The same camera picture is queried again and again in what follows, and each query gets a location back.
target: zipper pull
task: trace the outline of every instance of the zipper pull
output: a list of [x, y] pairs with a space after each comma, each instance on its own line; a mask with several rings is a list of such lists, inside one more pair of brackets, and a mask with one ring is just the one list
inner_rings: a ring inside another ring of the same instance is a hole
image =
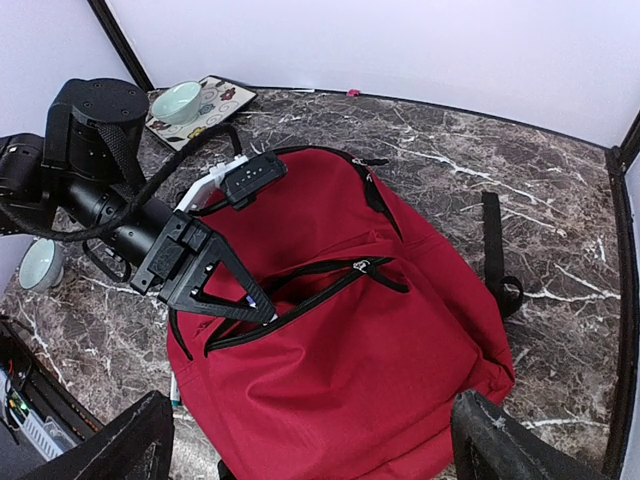
[[353, 268], [355, 270], [360, 270], [362, 273], [367, 274], [367, 270], [371, 266], [371, 262], [369, 260], [360, 260], [353, 264]]
[[364, 275], [369, 275], [373, 281], [378, 282], [380, 285], [384, 285], [391, 290], [395, 290], [398, 293], [409, 293], [409, 287], [407, 285], [391, 280], [380, 272], [375, 265], [371, 265], [369, 260], [360, 260], [353, 264], [353, 268], [361, 271]]
[[387, 163], [389, 163], [389, 160], [384, 158], [363, 159], [354, 157], [351, 159], [351, 163], [353, 163], [354, 165], [360, 165], [361, 167], [377, 167], [380, 165], [386, 165]]

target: white wall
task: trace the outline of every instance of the white wall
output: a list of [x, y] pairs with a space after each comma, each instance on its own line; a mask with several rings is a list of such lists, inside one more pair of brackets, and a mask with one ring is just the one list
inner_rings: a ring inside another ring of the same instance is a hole
[[[636, 247], [636, 260], [640, 260], [640, 156], [635, 159], [625, 175], [629, 204], [633, 221], [633, 234]], [[636, 398], [633, 407], [631, 430], [627, 444], [627, 454], [624, 458], [621, 480], [637, 480], [640, 478], [640, 374], [636, 377]]]
[[[0, 137], [44, 134], [47, 109], [68, 79], [129, 74], [84, 0], [3, 0]], [[0, 296], [29, 236], [0, 238]]]
[[158, 86], [358, 88], [604, 146], [640, 110], [638, 0], [108, 0]]

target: floor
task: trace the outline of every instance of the floor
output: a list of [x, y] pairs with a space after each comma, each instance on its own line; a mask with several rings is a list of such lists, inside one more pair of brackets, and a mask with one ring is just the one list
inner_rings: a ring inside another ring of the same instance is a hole
[[[527, 302], [506, 329], [517, 386], [515, 418], [598, 467], [616, 382], [619, 318], [614, 214], [601, 150], [535, 129], [409, 102], [262, 90], [236, 118], [247, 152], [328, 145], [387, 158], [376, 173], [446, 235], [481, 273], [480, 193], [502, 201], [508, 273]], [[177, 193], [227, 158], [211, 142], [165, 185]], [[145, 134], [147, 174], [170, 152]], [[66, 245], [66, 275], [47, 295], [15, 282], [0, 305], [36, 332], [42, 359], [104, 422], [148, 390], [168, 392], [165, 307], [112, 284]], [[176, 413], [175, 479], [216, 478], [216, 454], [188, 412]], [[454, 478], [452, 470], [442, 478]]]

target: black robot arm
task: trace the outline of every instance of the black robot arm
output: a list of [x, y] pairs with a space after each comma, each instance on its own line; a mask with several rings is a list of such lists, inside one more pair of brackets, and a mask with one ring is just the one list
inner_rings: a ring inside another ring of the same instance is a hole
[[[0, 235], [29, 233], [85, 242], [99, 238], [129, 271], [131, 266], [137, 268], [131, 285], [141, 294], [156, 287], [159, 298], [176, 310], [269, 323], [275, 318], [273, 304], [226, 239], [188, 212], [173, 211], [153, 196], [213, 135], [229, 134], [239, 155], [235, 130], [228, 125], [208, 129], [147, 181], [136, 152], [148, 106], [145, 93], [127, 82], [70, 80], [49, 110], [44, 139], [33, 134], [0, 138]], [[268, 168], [253, 189], [225, 191], [237, 209], [286, 173], [272, 153], [248, 162]], [[58, 208], [86, 229], [52, 230]], [[246, 299], [227, 301], [205, 293], [220, 263], [234, 274], [255, 306]], [[104, 265], [98, 266], [104, 271]], [[128, 275], [121, 279], [128, 280]]]

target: black pole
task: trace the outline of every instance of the black pole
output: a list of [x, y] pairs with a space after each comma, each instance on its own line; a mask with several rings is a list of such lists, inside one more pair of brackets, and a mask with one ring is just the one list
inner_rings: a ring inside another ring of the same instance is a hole
[[129, 45], [129, 42], [124, 36], [124, 33], [122, 33], [118, 22], [111, 13], [111, 10], [109, 10], [105, 0], [87, 1], [89, 2], [96, 18], [100, 22], [100, 25], [102, 25], [103, 30], [107, 34], [107, 37], [109, 37], [113, 47], [116, 49], [116, 52], [118, 52], [122, 63], [124, 63], [124, 66], [127, 68], [136, 84], [145, 92], [154, 90], [155, 87], [153, 86], [153, 83], [151, 83], [147, 72], [145, 72], [142, 64], [138, 60], [138, 57], [131, 48], [131, 45]]

